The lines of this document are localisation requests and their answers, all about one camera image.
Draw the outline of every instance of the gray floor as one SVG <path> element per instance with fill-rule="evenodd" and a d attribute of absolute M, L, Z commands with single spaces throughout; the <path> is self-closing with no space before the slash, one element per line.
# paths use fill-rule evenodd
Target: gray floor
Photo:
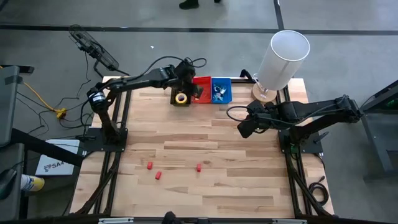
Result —
<path fill-rule="evenodd" d="M 130 27 L 277 28 L 272 0 L 225 0 L 222 5 L 201 0 L 197 10 L 181 11 L 178 0 L 11 0 L 0 12 L 0 23 Z M 289 29 L 396 30 L 398 2 L 393 0 L 280 0 L 282 16 Z M 157 57 L 205 57 L 208 65 L 198 75 L 236 77 L 241 69 L 257 71 L 272 34 L 188 33 L 188 32 L 92 32 L 92 36 L 118 59 L 120 69 L 130 74 L 143 71 Z M 358 104 L 397 79 L 398 36 L 307 35 L 311 52 L 296 77 L 304 78 L 310 101 L 349 95 Z M 36 68 L 24 80 L 55 105 L 64 96 L 75 96 L 85 81 L 86 63 L 69 39 L 68 32 L 0 30 L 0 63 Z M 89 58 L 92 79 L 81 92 L 100 81 Z M 165 60 L 158 65 L 176 63 Z M 34 98 L 25 87 L 19 91 Z M 70 108 L 79 100 L 66 101 Z M 27 103 L 36 111 L 43 108 Z M 79 111 L 67 115 L 78 118 Z M 66 130 L 53 114 L 44 114 L 50 131 L 40 138 L 80 134 Z M 18 103 L 14 126 L 30 131 L 39 119 Z M 67 123 L 70 126 L 79 122 Z M 40 134 L 41 129 L 33 133 Z M 337 215 L 345 218 L 397 222 L 398 183 L 380 181 L 365 184 L 363 176 L 377 172 L 379 162 L 366 139 L 361 123 L 336 124 L 323 140 L 326 174 Z M 30 215 L 59 215 L 72 188 L 39 195 L 31 201 Z"/>

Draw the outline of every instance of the wooden table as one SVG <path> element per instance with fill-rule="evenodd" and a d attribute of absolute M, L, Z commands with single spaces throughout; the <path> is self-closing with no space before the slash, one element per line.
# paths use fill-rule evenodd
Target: wooden table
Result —
<path fill-rule="evenodd" d="M 112 216 L 162 217 L 173 211 L 178 217 L 294 217 L 277 131 L 270 129 L 243 139 L 236 129 L 238 122 L 226 115 L 229 106 L 246 106 L 253 101 L 251 88 L 249 84 L 233 84 L 233 101 L 228 105 L 189 107 L 170 105 L 170 89 L 134 90 Z M 308 103 L 301 78 L 291 79 L 289 91 L 291 101 Z M 232 115 L 243 119 L 246 112 L 235 110 Z M 93 126 L 100 124 L 96 116 Z M 77 211 L 97 187 L 103 157 L 103 152 L 95 152 L 83 161 L 71 212 Z M 148 161 L 154 163 L 152 170 L 146 168 Z M 201 173 L 196 172 L 197 163 L 202 164 Z M 303 165 L 308 184 L 325 175 L 314 155 L 304 154 Z M 162 177 L 155 180 L 158 170 Z M 103 207 L 108 189 L 104 192 Z M 304 211 L 302 192 L 297 193 Z M 318 194 L 315 191 L 315 196 L 322 198 Z M 330 199 L 325 208 L 333 213 Z"/>

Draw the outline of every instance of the black shoe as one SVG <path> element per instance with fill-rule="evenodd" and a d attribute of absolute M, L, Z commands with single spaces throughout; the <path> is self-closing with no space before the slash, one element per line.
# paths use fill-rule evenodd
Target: black shoe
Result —
<path fill-rule="evenodd" d="M 180 9 L 196 9 L 199 7 L 198 0 L 185 0 L 185 2 L 180 3 Z"/>

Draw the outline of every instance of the lamp shade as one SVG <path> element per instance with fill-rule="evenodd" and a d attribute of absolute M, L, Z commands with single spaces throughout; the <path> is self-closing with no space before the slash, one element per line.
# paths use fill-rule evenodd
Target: lamp shade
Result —
<path fill-rule="evenodd" d="M 292 30 L 276 33 L 257 73 L 259 83 L 268 90 L 283 89 L 308 53 L 310 43 L 302 34 Z"/>

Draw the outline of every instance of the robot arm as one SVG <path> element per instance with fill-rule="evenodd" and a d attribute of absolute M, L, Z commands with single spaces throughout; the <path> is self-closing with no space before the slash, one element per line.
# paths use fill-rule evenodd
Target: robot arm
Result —
<path fill-rule="evenodd" d="M 289 129 L 290 138 L 294 144 L 332 124 L 355 123 L 363 115 L 356 102 L 346 95 L 334 100 L 307 104 L 287 101 L 278 105 L 269 102 L 263 106 L 256 100 L 246 108 L 249 114 L 238 125 L 242 137 L 248 138 L 252 133 L 258 133 L 258 129 Z M 322 117 L 305 126 L 296 126 L 314 116 Z"/>
<path fill-rule="evenodd" d="M 203 89 L 192 83 L 194 76 L 195 68 L 185 59 L 177 67 L 169 65 L 155 68 L 145 75 L 114 78 L 105 83 L 97 83 L 87 93 L 87 97 L 91 108 L 101 119 L 104 144 L 117 143 L 120 140 L 119 129 L 108 114 L 109 106 L 112 105 L 120 93 L 145 87 L 163 89 L 171 87 L 186 94 L 187 97 L 194 96 L 199 98 Z M 107 96 L 103 93 L 104 89 L 109 90 Z"/>

